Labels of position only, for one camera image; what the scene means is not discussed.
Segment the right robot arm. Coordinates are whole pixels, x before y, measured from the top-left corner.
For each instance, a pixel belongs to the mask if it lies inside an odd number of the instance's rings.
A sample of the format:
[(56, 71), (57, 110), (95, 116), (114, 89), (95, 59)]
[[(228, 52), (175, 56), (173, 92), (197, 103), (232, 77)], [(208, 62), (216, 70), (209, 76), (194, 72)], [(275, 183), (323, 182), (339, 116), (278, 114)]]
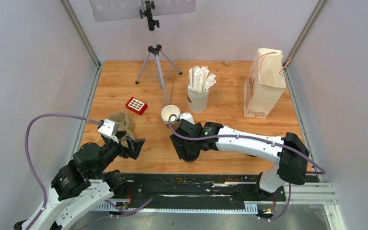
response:
[(267, 200), (285, 183), (303, 185), (306, 182), (310, 152), (294, 133), (284, 137), (261, 136), (241, 132), (220, 123), (193, 124), (180, 120), (170, 135), (179, 159), (195, 161), (201, 151), (234, 151), (259, 157), (273, 163), (262, 172), (254, 187), (257, 198)]

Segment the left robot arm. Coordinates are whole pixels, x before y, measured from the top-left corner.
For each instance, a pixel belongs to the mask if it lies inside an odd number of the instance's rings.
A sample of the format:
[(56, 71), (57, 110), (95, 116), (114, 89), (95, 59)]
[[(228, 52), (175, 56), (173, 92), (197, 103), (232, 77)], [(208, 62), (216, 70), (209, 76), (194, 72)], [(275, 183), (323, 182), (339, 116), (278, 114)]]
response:
[(84, 144), (51, 182), (47, 201), (27, 220), (14, 224), (16, 230), (68, 230), (96, 205), (128, 193), (126, 177), (104, 169), (117, 157), (137, 159), (145, 139), (126, 138), (128, 146), (104, 138), (99, 146)]

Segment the black plastic cup lid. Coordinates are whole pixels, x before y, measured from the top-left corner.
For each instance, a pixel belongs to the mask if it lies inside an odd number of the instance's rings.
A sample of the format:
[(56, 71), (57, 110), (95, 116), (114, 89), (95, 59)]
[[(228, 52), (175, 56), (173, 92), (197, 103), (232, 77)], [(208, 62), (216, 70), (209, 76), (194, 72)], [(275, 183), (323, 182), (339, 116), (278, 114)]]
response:
[(191, 163), (196, 161), (199, 158), (199, 154), (196, 155), (186, 155), (182, 158), (183, 161), (187, 162), (187, 163)]

